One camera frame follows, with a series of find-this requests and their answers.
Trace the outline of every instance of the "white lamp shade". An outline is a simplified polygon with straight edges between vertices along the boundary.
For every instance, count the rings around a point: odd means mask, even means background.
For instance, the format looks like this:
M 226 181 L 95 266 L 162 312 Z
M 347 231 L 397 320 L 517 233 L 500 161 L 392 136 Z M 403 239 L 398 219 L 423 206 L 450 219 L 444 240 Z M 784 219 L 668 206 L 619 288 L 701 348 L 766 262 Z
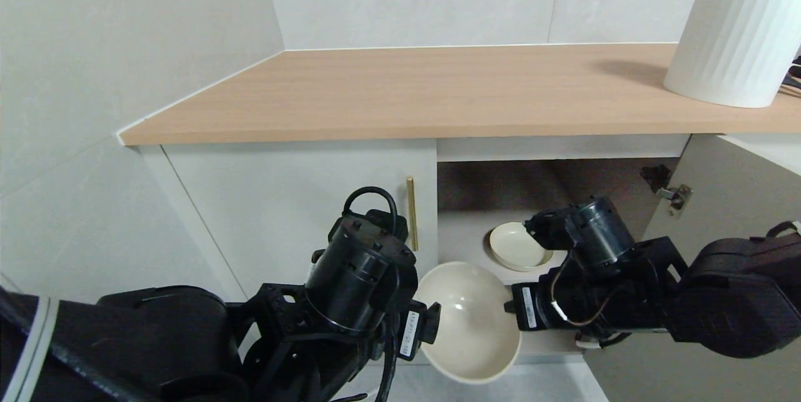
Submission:
M 718 105 L 764 108 L 799 43 L 801 0 L 695 0 L 665 87 Z

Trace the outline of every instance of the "small white bowl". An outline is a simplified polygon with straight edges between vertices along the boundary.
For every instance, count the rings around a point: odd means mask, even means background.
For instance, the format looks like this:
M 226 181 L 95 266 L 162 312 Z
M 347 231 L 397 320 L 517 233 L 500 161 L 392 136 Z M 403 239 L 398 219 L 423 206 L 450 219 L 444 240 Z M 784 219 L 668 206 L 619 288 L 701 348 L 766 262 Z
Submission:
M 507 222 L 489 234 L 489 247 L 495 259 L 513 271 L 533 271 L 548 262 L 553 251 L 546 250 L 520 222 Z
M 520 353 L 523 336 L 503 305 L 512 294 L 493 273 L 468 262 L 433 268 L 415 299 L 440 302 L 440 330 L 422 350 L 438 371 L 463 384 L 488 384 L 502 376 Z

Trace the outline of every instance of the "plate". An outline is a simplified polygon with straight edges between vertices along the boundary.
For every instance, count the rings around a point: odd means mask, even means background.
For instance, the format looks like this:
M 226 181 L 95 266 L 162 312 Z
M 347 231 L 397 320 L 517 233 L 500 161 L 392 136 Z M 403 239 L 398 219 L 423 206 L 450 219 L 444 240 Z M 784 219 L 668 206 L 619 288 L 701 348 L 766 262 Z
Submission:
M 513 271 L 533 271 L 553 256 L 535 240 L 521 222 L 498 225 L 489 234 L 489 247 L 495 259 Z

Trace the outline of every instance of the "barcode label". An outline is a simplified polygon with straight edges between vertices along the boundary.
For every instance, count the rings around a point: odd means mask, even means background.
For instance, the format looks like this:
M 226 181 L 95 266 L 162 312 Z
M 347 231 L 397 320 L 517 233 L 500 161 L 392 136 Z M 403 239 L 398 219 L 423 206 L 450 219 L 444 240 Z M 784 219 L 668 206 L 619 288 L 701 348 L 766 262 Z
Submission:
M 400 343 L 400 354 L 412 358 L 412 348 L 414 347 L 414 334 L 417 333 L 417 322 L 420 319 L 420 313 L 417 311 L 409 311 L 409 317 L 406 317 L 406 328 L 403 331 L 403 341 Z
M 526 305 L 526 317 L 529 319 L 529 328 L 537 327 L 537 318 L 534 316 L 534 302 L 531 299 L 531 290 L 523 288 L 523 303 Z

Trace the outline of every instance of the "white stripe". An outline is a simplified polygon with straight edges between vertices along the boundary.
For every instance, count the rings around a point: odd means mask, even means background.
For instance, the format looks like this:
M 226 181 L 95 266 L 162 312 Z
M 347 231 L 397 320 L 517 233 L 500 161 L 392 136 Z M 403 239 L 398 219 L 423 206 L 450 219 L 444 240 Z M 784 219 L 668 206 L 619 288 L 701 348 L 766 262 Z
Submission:
M 3 402 L 15 402 L 18 399 L 19 392 L 23 389 L 23 383 L 25 383 L 25 379 L 28 377 L 31 363 L 34 360 L 36 346 L 42 337 L 45 319 L 48 317 L 49 303 L 51 303 L 49 297 L 39 298 L 36 314 L 34 315 L 34 323 L 31 325 L 31 332 L 28 334 L 25 347 L 23 347 L 23 353 L 19 356 L 17 368 L 14 369 L 14 376 L 11 376 L 11 382 L 9 382 L 8 388 L 6 388 Z
M 28 377 L 23 384 L 23 390 L 20 391 L 17 402 L 31 402 L 31 397 L 34 394 L 34 389 L 39 381 L 39 374 L 42 373 L 42 365 L 45 363 L 45 358 L 48 356 L 49 342 L 53 338 L 53 331 L 55 330 L 55 320 L 58 317 L 58 299 L 52 299 L 49 302 L 48 318 L 45 319 L 45 327 L 42 331 L 42 338 L 36 346 L 36 353 L 34 353 L 34 360 L 31 362 L 31 370 L 28 371 Z

